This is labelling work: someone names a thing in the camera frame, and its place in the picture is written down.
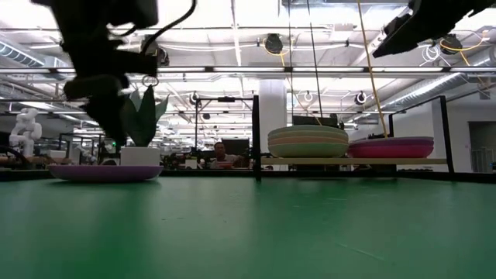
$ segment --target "white pot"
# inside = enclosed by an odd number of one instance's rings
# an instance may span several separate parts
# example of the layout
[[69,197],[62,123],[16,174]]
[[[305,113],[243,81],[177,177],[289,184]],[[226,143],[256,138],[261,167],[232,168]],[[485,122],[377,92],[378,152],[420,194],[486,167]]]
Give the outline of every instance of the white pot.
[[160,166],[160,149],[153,147],[123,147],[121,166]]

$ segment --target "stacked bowl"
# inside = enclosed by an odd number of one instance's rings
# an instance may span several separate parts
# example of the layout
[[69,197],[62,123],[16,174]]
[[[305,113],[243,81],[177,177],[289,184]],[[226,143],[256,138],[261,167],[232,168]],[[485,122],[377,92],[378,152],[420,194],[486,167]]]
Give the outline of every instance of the stacked bowl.
[[328,126],[300,125],[275,129],[268,136],[269,151],[280,158],[341,157],[348,150],[348,134]]
[[434,150],[434,139],[410,136],[387,139],[366,139],[350,144],[352,158],[427,158]]

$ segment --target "white pillar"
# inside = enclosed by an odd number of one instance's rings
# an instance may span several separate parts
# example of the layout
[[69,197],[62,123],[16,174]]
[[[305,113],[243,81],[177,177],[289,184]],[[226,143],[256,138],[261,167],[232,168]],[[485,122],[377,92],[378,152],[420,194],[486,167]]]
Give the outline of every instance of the white pillar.
[[260,149],[268,153],[269,132],[286,127],[288,123],[286,86],[284,80],[262,80],[258,95],[260,98]]

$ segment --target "man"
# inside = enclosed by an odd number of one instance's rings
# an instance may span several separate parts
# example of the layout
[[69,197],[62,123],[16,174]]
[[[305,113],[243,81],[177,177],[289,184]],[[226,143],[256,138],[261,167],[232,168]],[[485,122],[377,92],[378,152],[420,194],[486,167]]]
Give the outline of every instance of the man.
[[239,163],[243,158],[237,155],[226,154],[224,143],[216,143],[214,145],[215,159],[210,163],[210,168],[222,167],[221,163],[232,163],[232,165]]

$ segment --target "green tabletop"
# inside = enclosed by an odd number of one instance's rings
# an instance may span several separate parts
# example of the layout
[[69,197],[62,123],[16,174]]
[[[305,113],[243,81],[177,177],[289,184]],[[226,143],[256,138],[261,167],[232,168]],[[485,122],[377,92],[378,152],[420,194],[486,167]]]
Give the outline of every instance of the green tabletop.
[[496,187],[0,183],[0,278],[496,278]]

